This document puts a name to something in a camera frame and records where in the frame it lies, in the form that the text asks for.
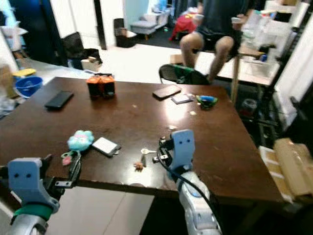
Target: shorts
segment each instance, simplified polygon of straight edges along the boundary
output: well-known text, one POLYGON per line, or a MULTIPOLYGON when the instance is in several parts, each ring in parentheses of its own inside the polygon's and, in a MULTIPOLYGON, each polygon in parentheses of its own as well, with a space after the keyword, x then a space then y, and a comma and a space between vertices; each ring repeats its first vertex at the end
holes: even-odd
MULTIPOLYGON (((197 32, 194 31, 194 33, 198 33, 201 35, 201 37, 203 38, 203 48, 202 49, 193 49, 193 53, 196 54, 200 51, 207 51, 207 50, 213 50, 215 52, 215 44, 216 42, 221 39, 222 37, 225 37, 227 35, 223 35, 223 34, 212 34, 212 35, 207 35, 201 32, 197 32)), ((231 49, 229 56, 228 56, 228 60, 231 60, 232 58, 234 58, 235 56, 238 55, 238 49, 240 47, 240 42, 241 42, 241 35, 238 37, 232 37, 230 36, 232 39, 234 39, 234 46, 231 49)))

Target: hand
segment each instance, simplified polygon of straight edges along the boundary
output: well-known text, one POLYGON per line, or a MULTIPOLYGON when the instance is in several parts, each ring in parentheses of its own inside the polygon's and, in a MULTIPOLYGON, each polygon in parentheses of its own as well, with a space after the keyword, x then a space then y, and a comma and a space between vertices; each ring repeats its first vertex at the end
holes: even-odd
POLYGON ((240 22, 232 23, 232 24, 233 24, 233 29, 235 29, 235 30, 241 30, 242 26, 247 22, 248 17, 245 16, 244 14, 240 14, 240 15, 238 15, 237 17, 240 18, 241 21, 240 21, 240 22))

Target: man sitting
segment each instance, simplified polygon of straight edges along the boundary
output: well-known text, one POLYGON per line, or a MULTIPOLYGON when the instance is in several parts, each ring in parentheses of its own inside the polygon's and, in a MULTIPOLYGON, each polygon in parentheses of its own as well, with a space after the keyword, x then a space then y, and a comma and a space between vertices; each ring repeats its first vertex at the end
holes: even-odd
POLYGON ((203 18, 195 17, 197 29, 180 41, 183 63, 194 68, 196 54, 203 50, 214 50, 207 80, 211 83, 230 58, 238 53, 241 28, 246 23, 254 6, 254 0, 199 0, 198 12, 203 18), (232 17, 238 21, 232 23, 232 17))

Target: wooden table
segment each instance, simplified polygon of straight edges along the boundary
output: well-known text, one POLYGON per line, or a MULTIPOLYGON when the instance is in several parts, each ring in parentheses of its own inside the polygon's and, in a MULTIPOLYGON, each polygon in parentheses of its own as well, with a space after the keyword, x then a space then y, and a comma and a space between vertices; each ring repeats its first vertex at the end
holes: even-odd
POLYGON ((67 140, 76 130, 91 130, 96 139, 105 137, 122 149, 111 159, 90 149, 82 160, 80 186, 177 196, 162 166, 152 163, 153 154, 141 173, 133 167, 141 159, 140 150, 156 149, 158 139, 169 136, 168 126, 174 125, 194 131, 194 171, 219 199, 282 201, 224 88, 180 85, 183 93, 219 98, 212 110, 202 111, 196 102, 176 105, 152 97, 165 86, 116 82, 115 98, 92 101, 85 80, 54 78, 0 121, 0 165, 53 154, 48 175, 67 178, 68 168, 60 158, 67 140), (60 90, 72 91, 74 97, 61 111, 47 111, 44 104, 60 90))

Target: black cable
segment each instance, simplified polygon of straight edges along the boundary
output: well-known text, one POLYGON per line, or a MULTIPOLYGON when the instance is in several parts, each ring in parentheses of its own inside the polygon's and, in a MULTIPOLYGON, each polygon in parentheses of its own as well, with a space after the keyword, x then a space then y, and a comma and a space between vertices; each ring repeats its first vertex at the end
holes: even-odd
POLYGON ((201 191, 200 188, 198 188, 194 183, 190 182, 189 180, 187 180, 186 178, 182 177, 180 174, 176 173, 175 171, 173 171, 172 169, 170 169, 161 159, 160 157, 160 148, 158 148, 156 150, 156 156, 159 160, 159 162, 161 163, 161 165, 168 171, 170 172, 172 175, 176 176, 177 178, 179 178, 180 180, 182 180, 183 182, 189 184, 191 187, 193 187, 201 196, 202 198, 205 200, 205 202, 207 203, 207 205, 209 206, 209 208, 212 210, 214 216, 215 216, 215 219, 216 221, 218 222, 219 224, 219 227, 222 231, 222 234, 223 235, 226 235, 226 233, 224 232, 224 227, 223 227, 223 224, 222 224, 222 220, 219 216, 219 214, 217 213, 217 210, 215 209, 215 207, 213 206, 213 204, 210 202, 210 200, 205 196, 205 194, 201 191))

